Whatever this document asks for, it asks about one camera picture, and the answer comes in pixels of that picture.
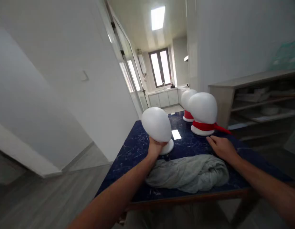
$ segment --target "table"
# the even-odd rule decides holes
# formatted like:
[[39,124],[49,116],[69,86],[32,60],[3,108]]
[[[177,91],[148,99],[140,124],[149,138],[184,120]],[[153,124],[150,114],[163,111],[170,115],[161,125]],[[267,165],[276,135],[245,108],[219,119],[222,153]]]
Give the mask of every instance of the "table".
[[[169,161],[198,154],[215,155],[206,137],[194,134],[191,131],[192,123],[185,122],[182,119],[183,115],[184,111],[168,115],[172,130],[177,129],[181,139],[173,139],[173,150],[167,155],[159,156],[159,159]],[[269,164],[257,152],[254,152],[232,135],[222,132],[215,132],[214,135],[228,138],[236,148],[238,154],[256,167],[283,182],[293,181],[292,178]],[[143,160],[147,155],[148,146],[149,136],[143,129],[141,121],[136,121],[96,196]],[[232,220],[232,226],[237,227],[255,206],[258,195],[238,172],[229,164],[226,164],[226,166],[229,170],[230,178],[225,185],[213,187],[210,191],[199,191],[196,194],[182,192],[177,189],[153,188],[143,183],[128,205],[127,210],[150,209],[164,204],[179,205],[195,201],[242,198],[242,202]]]

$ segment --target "light switch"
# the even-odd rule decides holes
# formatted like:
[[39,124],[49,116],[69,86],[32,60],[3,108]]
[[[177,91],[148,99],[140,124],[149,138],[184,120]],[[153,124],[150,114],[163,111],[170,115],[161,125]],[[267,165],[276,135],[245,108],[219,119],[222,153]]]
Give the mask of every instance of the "light switch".
[[86,71],[83,70],[81,73],[81,81],[88,81],[88,80],[89,80],[89,77],[88,77]]

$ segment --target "forearm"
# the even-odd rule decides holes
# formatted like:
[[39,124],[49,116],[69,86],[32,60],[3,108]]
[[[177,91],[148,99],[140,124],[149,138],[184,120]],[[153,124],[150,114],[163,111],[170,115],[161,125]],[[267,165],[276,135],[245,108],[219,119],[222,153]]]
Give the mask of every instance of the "forearm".
[[157,157],[147,156],[98,195],[69,229],[111,228],[152,169]]
[[246,160],[238,158],[231,165],[295,228],[295,189],[277,180]]

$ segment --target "table leg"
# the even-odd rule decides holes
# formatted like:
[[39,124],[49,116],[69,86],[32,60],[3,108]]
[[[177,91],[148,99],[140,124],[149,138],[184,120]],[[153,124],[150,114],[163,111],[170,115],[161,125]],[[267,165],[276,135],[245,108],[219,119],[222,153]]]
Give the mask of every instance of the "table leg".
[[258,200],[259,197],[257,195],[249,195],[242,198],[231,221],[232,228],[237,228],[246,219],[256,206]]

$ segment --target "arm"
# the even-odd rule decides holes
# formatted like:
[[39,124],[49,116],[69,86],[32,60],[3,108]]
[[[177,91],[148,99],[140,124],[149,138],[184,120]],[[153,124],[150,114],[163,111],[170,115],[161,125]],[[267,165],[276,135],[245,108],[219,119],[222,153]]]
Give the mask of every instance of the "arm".
[[147,157],[99,194],[68,229],[111,228],[154,166],[166,142],[150,137]]
[[237,170],[251,186],[295,228],[295,189],[242,159],[226,138],[207,137],[215,153]]

